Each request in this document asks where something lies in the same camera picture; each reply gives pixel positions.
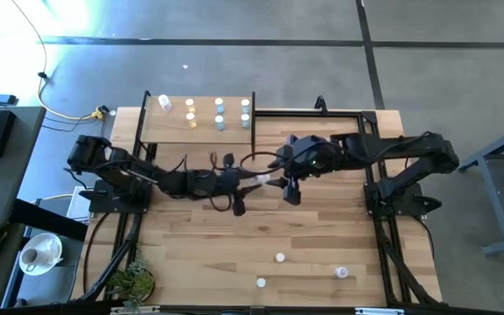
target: wooden tabletop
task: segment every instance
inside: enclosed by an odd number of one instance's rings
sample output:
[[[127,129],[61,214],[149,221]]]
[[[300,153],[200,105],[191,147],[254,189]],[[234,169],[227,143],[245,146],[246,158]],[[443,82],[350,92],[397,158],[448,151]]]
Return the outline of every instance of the wooden tabletop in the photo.
[[[186,120],[188,107],[187,99],[193,100],[197,126],[190,127]],[[248,100],[252,108],[251,98],[221,97],[223,100],[225,129],[217,130],[215,117],[217,97],[182,97],[169,96],[172,110],[164,111],[158,103],[158,96],[147,99],[147,112],[143,124],[141,141],[144,143],[171,143],[171,144],[250,144],[252,132],[250,128],[242,127],[242,100]]]
[[[398,111],[376,114],[382,137],[403,134]],[[139,108],[117,110],[111,137],[114,146],[132,149],[138,116]],[[358,132],[354,119],[257,117],[256,151],[275,151],[291,133],[327,137],[347,132]],[[250,147],[161,143],[155,163],[168,169],[188,153],[188,167],[209,168],[210,151],[220,157],[233,152],[238,161]],[[245,166],[265,170],[271,160],[258,156]],[[387,161],[388,173],[400,172],[403,162]],[[265,186],[247,196],[247,212],[242,217],[219,213],[208,200],[170,199],[155,189],[139,238],[157,279],[157,289],[146,304],[384,306],[375,230],[365,215],[364,181],[364,171],[310,178],[301,182],[300,206],[285,203],[280,189]],[[215,200],[219,207],[225,202]],[[425,230],[411,218],[397,220],[405,262],[420,284],[440,300]],[[118,215],[111,214],[96,233],[88,264],[89,285],[109,262],[117,222]],[[284,253],[286,260],[276,262],[277,253]],[[349,269],[348,278],[335,277],[339,266]],[[399,297],[396,270],[391,268],[391,272]],[[266,279],[264,288],[256,287],[259,277]],[[72,298],[81,295],[81,279],[79,268]]]

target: yellow cable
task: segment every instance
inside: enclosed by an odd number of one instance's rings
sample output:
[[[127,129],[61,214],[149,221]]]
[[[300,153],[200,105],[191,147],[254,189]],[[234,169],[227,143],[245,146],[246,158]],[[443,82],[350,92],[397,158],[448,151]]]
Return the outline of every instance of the yellow cable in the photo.
[[[31,22],[31,20],[26,16],[26,14],[18,6],[18,4],[15,2],[15,0],[11,0],[11,1],[15,4],[15,6],[17,7],[17,9],[21,12],[21,14],[23,15],[23,17],[26,19],[26,21],[31,25],[32,29],[36,33],[36,36],[38,36],[38,39],[40,40],[40,44],[42,44],[42,49],[44,50],[44,68],[42,70],[42,73],[45,74],[46,73],[46,66],[47,66],[47,63],[48,63],[48,52],[46,51],[46,45],[44,45],[44,41],[42,40],[42,37],[40,37],[39,32],[36,30],[36,27],[34,27],[34,24]],[[65,118],[65,119],[69,119],[69,120],[75,120],[75,121],[82,121],[82,120],[87,120],[87,119],[91,119],[91,118],[96,118],[96,119],[100,119],[100,120],[103,119],[104,115],[98,109],[95,112],[93,112],[91,115],[86,115],[86,116],[83,116],[83,117],[73,117],[73,116],[61,114],[61,113],[59,113],[59,112],[57,112],[57,111],[49,108],[48,106],[46,106],[44,104],[44,102],[42,101],[42,90],[43,90],[43,88],[42,88],[42,80],[43,79],[44,78],[40,77],[40,82],[38,84],[37,95],[38,95],[38,101],[40,102],[40,106],[42,106],[43,108],[45,108],[45,110],[49,111],[50,113],[52,113],[52,114],[54,114],[56,116],[59,116],[59,117]]]

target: green plant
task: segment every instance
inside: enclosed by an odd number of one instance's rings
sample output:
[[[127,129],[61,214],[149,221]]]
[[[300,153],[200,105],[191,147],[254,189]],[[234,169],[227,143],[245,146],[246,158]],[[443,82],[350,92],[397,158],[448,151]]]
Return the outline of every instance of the green plant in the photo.
[[[147,270],[147,261],[137,246],[136,259],[127,269],[118,269],[108,281],[114,287],[109,293],[125,299],[123,306],[130,312],[139,312],[139,306],[155,288],[155,278]]]

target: concrete floor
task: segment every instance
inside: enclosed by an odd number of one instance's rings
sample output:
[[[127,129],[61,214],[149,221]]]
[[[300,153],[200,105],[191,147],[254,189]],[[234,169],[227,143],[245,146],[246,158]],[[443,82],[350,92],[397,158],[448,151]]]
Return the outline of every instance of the concrete floor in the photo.
[[[360,40],[354,0],[17,1],[44,35],[156,39]],[[37,105],[39,45],[22,16],[0,4],[0,93]],[[504,41],[504,0],[365,0],[373,40]],[[69,115],[105,104],[139,106],[154,95],[248,95],[258,106],[374,109],[363,48],[49,45],[52,84],[44,99]],[[407,134],[450,139],[465,158],[504,133],[504,50],[374,50],[386,109],[399,109]],[[112,121],[107,122],[107,134]],[[61,170],[78,134],[42,129],[19,197],[70,193]],[[91,182],[94,178],[84,178]],[[429,218],[444,301],[504,311],[504,255],[481,246],[501,232],[477,170],[423,181],[444,202]]]

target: cup and saucer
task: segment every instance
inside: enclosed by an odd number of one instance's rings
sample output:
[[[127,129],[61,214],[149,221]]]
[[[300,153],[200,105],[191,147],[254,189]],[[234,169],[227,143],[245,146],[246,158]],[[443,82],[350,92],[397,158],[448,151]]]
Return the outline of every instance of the cup and saucer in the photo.
[[[24,245],[18,258],[21,270],[29,276],[40,276],[61,262],[63,246],[51,233],[38,234]]]

